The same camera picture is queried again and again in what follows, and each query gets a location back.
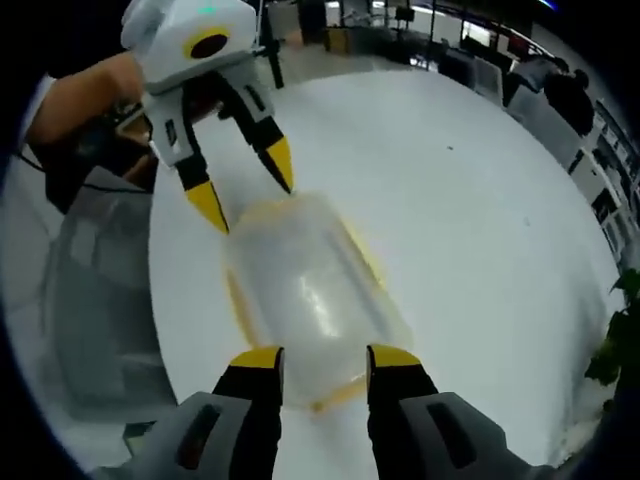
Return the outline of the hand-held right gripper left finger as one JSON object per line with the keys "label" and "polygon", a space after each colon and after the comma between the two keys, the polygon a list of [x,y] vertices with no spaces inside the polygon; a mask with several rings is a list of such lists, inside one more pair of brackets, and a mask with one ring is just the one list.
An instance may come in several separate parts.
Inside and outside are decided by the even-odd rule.
{"label": "hand-held right gripper left finger", "polygon": [[210,392],[197,392],[148,433],[128,479],[270,479],[281,438],[284,349],[236,356]]}

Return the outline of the person's left hand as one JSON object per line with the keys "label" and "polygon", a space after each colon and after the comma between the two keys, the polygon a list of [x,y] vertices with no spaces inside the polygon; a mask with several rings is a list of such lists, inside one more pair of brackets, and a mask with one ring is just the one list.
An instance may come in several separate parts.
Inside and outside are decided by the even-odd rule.
{"label": "person's left hand", "polygon": [[123,52],[91,67],[92,92],[106,107],[137,104],[144,93],[142,70],[131,52]]}

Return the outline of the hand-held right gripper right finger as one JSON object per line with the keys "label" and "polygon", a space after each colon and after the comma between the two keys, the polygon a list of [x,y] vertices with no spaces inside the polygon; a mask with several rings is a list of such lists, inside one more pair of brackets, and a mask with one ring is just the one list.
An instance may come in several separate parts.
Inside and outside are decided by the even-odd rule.
{"label": "hand-held right gripper right finger", "polygon": [[367,431],[380,479],[548,479],[507,446],[503,429],[440,392],[406,350],[367,346]]}

